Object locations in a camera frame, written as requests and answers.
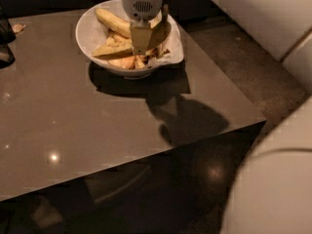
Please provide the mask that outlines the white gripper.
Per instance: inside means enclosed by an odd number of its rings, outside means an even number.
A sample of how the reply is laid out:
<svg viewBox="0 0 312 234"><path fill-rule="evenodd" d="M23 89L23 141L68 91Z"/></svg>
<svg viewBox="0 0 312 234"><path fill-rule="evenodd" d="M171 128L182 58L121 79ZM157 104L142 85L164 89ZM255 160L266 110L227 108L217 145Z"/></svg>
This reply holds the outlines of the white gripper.
<svg viewBox="0 0 312 234"><path fill-rule="evenodd" d="M163 0L122 0L127 16L132 19L130 32L135 55L144 55L157 46L156 24L151 23L160 12Z"/></svg>

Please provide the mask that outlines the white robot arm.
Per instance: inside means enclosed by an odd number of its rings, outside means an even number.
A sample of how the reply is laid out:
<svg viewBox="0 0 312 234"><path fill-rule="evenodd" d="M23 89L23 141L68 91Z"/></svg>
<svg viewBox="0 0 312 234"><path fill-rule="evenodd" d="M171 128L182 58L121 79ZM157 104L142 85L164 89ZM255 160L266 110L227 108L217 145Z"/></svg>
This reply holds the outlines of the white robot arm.
<svg viewBox="0 0 312 234"><path fill-rule="evenodd" d="M170 0L184 17L196 0ZM183 234L312 234L312 0L210 0L280 67L248 69L241 86L268 118L260 143L235 175L217 221Z"/></svg>

